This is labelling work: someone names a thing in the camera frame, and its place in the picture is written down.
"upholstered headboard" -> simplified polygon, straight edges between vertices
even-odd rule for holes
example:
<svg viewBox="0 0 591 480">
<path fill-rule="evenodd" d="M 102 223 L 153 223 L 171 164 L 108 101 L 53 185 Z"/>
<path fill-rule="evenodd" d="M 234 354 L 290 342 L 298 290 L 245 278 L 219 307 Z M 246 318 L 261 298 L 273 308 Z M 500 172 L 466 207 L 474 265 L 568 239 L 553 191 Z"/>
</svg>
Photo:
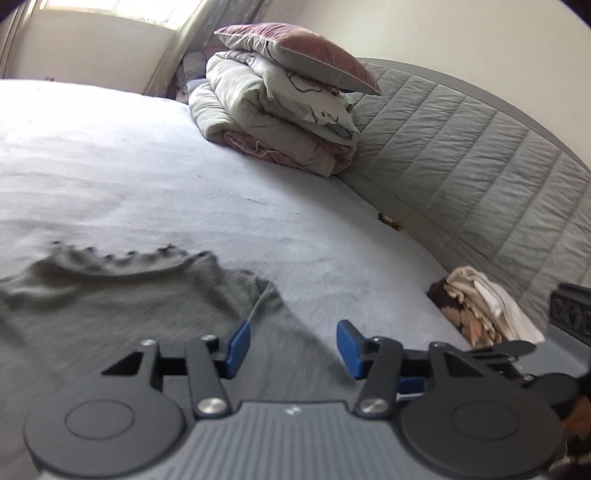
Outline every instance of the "upholstered headboard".
<svg viewBox="0 0 591 480">
<path fill-rule="evenodd" d="M 351 93 L 362 132 L 341 179 L 448 270 L 472 265 L 542 327 L 560 282 L 591 284 L 591 172 L 500 98 L 421 67 L 362 59 L 382 96 Z"/>
</svg>

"window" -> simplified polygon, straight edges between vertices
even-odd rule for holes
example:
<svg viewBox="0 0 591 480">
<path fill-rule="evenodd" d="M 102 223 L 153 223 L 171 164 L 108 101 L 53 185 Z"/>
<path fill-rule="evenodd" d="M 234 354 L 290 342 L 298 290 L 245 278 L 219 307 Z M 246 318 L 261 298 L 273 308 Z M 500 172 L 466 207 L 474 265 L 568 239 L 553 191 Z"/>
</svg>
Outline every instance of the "window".
<svg viewBox="0 0 591 480">
<path fill-rule="evenodd" d="M 200 0 L 46 0 L 41 9 L 117 15 L 176 30 L 199 3 Z"/>
</svg>

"gray sweater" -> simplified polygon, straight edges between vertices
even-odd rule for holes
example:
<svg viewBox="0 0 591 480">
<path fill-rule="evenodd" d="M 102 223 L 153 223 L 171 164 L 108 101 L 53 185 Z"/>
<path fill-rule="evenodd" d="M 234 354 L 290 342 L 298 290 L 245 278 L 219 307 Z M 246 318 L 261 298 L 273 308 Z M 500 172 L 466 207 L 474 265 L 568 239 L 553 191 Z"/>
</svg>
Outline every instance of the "gray sweater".
<svg viewBox="0 0 591 480">
<path fill-rule="evenodd" d="M 271 282 L 220 268 L 211 252 L 190 255 L 169 246 L 101 257 L 55 244 L 47 258 L 0 280 L 0 300 L 3 480 L 35 476 L 22 441 L 31 407 L 145 338 L 223 335 L 250 319 L 251 349 L 238 376 L 225 382 L 235 407 L 242 400 L 351 402 L 359 389 Z M 169 381 L 164 392 L 181 398 L 184 380 Z"/>
</svg>

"ribbed plastic surface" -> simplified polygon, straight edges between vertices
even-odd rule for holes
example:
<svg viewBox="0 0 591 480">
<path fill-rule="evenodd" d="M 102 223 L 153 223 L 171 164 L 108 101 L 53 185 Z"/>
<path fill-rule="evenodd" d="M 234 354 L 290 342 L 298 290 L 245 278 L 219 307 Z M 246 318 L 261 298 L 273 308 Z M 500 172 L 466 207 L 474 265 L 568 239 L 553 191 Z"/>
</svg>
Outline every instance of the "ribbed plastic surface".
<svg viewBox="0 0 591 480">
<path fill-rule="evenodd" d="M 38 480 L 50 480 L 42 475 Z M 159 465 L 125 480 L 435 480 L 386 422 L 342 403 L 245 403 L 232 417 L 197 424 Z"/>
</svg>

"pink pillow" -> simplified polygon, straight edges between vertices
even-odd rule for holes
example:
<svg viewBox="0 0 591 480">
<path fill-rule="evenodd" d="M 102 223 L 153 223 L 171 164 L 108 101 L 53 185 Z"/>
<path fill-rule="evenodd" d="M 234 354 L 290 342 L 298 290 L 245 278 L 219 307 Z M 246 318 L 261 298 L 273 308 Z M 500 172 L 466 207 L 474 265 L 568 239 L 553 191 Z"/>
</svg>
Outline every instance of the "pink pillow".
<svg viewBox="0 0 591 480">
<path fill-rule="evenodd" d="M 359 60 L 326 38 L 285 23 L 230 25 L 215 34 L 231 50 L 254 51 L 283 68 L 345 92 L 381 95 Z"/>
</svg>

